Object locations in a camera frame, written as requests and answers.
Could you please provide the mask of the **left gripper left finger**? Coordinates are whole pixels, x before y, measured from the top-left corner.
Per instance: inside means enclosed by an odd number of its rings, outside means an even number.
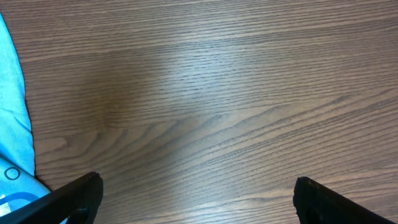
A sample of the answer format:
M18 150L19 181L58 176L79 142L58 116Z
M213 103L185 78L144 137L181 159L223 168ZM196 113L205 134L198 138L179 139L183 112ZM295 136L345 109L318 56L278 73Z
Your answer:
M84 176L39 197L30 192L5 195L1 206L15 207L1 216L1 223L80 223L92 224L103 199L99 173Z

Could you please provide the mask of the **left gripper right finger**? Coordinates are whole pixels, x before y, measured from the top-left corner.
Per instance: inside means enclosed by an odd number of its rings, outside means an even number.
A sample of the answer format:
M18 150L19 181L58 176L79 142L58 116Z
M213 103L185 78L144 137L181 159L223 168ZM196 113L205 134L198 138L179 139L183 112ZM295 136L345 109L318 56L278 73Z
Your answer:
M301 224L394 224L308 177L297 179L293 205Z

